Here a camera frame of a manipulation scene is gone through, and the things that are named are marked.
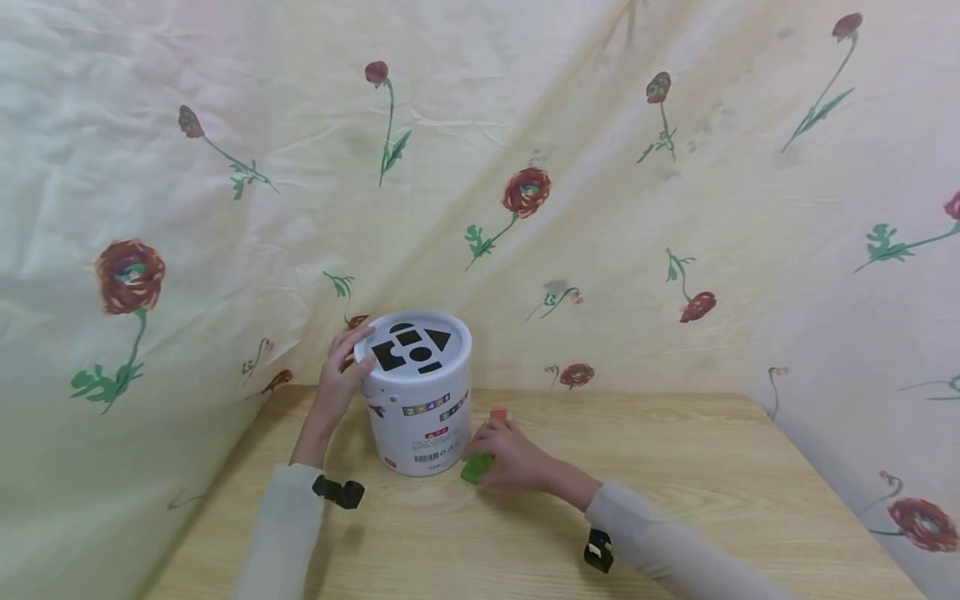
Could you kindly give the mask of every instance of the grey sleeve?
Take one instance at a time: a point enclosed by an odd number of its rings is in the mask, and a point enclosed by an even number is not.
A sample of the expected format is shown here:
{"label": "grey sleeve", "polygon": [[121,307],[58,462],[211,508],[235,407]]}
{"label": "grey sleeve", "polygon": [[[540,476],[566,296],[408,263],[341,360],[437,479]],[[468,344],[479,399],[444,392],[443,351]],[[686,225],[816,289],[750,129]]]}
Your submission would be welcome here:
{"label": "grey sleeve", "polygon": [[683,600],[793,600],[759,571],[671,522],[646,499],[605,483],[587,507],[587,521],[607,532],[614,558]]}
{"label": "grey sleeve", "polygon": [[311,490],[322,474],[305,465],[274,470],[233,600],[301,600],[324,518],[324,501]]}

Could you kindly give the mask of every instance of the hand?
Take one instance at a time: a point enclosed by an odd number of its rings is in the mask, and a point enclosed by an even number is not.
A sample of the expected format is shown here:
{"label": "hand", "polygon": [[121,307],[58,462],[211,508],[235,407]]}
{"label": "hand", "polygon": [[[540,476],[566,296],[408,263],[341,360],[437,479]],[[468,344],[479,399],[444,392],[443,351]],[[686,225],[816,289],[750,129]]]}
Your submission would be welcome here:
{"label": "hand", "polygon": [[359,365],[349,368],[353,363],[353,347],[372,335],[373,331],[370,326],[357,327],[333,339],[321,370],[317,396],[310,408],[311,417],[326,421],[333,427],[340,424],[360,381],[370,374],[376,364],[373,354],[368,354]]}
{"label": "hand", "polygon": [[371,334],[373,327],[357,327],[333,339],[321,370],[317,395],[290,457],[291,465],[300,463],[314,468],[324,465],[326,447],[333,430],[347,412],[360,381],[373,370],[375,358],[372,354],[368,354],[352,369],[349,368],[353,362],[353,347]]}
{"label": "hand", "polygon": [[547,492],[581,512],[600,490],[600,482],[541,450],[511,420],[488,420],[481,425],[464,450],[464,460],[478,453],[494,457],[480,478],[483,487]]}

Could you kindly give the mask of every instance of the cream fabric curtain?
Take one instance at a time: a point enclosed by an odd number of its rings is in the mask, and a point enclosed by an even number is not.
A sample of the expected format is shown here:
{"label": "cream fabric curtain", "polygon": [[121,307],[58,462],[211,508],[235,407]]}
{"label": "cream fabric curtain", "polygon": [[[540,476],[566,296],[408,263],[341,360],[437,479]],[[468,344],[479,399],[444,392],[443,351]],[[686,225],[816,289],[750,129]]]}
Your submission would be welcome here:
{"label": "cream fabric curtain", "polygon": [[427,307],[477,387],[750,396],[956,598],[958,27],[946,0],[15,0],[0,597],[134,597],[272,389]]}

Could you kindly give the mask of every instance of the green block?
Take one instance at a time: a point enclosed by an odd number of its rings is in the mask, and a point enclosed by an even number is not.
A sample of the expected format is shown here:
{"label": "green block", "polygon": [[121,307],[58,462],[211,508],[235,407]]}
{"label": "green block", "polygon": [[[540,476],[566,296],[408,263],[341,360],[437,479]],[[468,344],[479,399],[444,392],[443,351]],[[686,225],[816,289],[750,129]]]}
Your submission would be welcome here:
{"label": "green block", "polygon": [[464,469],[460,471],[460,478],[471,485],[478,485],[480,477],[487,472],[493,462],[491,454],[474,454],[467,459]]}

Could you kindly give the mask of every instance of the wooden table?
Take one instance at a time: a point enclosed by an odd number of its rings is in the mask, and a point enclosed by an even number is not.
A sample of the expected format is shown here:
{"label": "wooden table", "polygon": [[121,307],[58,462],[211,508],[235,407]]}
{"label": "wooden table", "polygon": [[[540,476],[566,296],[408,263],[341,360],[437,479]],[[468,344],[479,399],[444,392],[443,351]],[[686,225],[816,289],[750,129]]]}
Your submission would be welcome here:
{"label": "wooden table", "polygon": [[[260,499],[274,466],[289,460],[312,395],[291,386],[270,400],[146,600],[229,598]],[[747,398],[475,391],[476,423],[494,406],[548,452],[642,491],[799,598],[923,598]],[[427,479],[391,472],[362,401],[327,468],[367,494],[355,511],[327,506],[307,599],[668,598],[622,564],[608,575],[584,564],[588,525],[554,498],[478,493],[459,467]]]}

